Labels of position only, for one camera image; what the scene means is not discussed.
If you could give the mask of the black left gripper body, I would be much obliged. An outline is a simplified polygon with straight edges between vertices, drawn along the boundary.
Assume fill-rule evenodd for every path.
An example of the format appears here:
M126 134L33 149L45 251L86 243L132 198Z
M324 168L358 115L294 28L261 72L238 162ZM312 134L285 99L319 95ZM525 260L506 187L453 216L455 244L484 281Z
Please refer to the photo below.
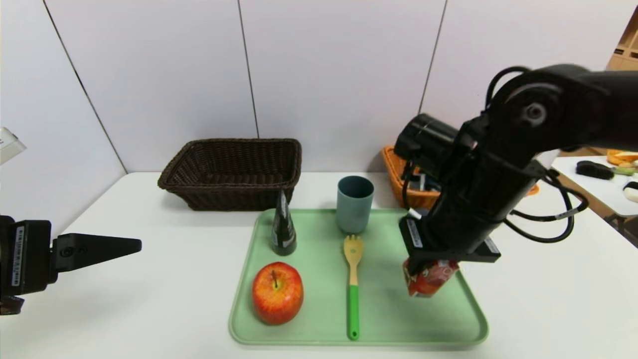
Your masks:
M48 220L16 222L11 216L2 215L0 234L2 296L41 292L57 281Z

